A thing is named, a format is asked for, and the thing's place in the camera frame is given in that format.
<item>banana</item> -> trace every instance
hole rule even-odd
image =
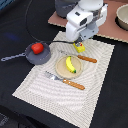
[[[73,67],[71,62],[71,56],[68,56],[66,59],[66,67],[70,72],[76,73],[76,69]]]

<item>black table surface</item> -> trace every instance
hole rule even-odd
[[[16,0],[0,12],[0,58],[23,53],[34,42],[26,30],[25,12],[30,0]],[[48,24],[55,11],[54,0],[33,0],[28,11],[29,32],[39,40],[53,40],[65,28]],[[128,127],[128,44],[94,36],[115,45],[90,128]],[[76,126],[12,96],[34,65],[25,57],[0,61],[0,105],[51,128]]]

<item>orange handle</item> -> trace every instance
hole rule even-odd
[[[69,80],[66,80],[66,79],[63,79],[63,83],[68,84],[68,85],[71,85],[71,86],[76,87],[76,88],[81,89],[81,90],[84,90],[85,89],[85,87],[83,85],[74,83],[74,82],[69,81]]]
[[[82,60],[90,61],[90,62],[93,62],[93,63],[97,62],[97,60],[93,59],[93,58],[89,58],[89,57],[85,57],[85,56],[81,56],[81,55],[78,55],[77,57],[82,59]]]

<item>red apple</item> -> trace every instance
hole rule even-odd
[[[41,43],[36,43],[31,46],[31,49],[33,50],[34,54],[39,54],[43,51],[44,46]]]

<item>striped placemat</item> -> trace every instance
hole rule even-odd
[[[64,32],[59,32],[54,40],[67,41]],[[73,82],[84,85],[85,90],[45,77],[45,71],[58,76],[55,71],[56,61],[65,56],[59,50],[78,54],[72,44],[55,42],[50,44],[50,60],[43,65],[34,66],[12,95],[75,126],[89,128],[114,46],[93,39],[88,39],[83,44],[85,51],[79,54],[97,59],[97,63],[81,60],[83,72],[72,79]]]

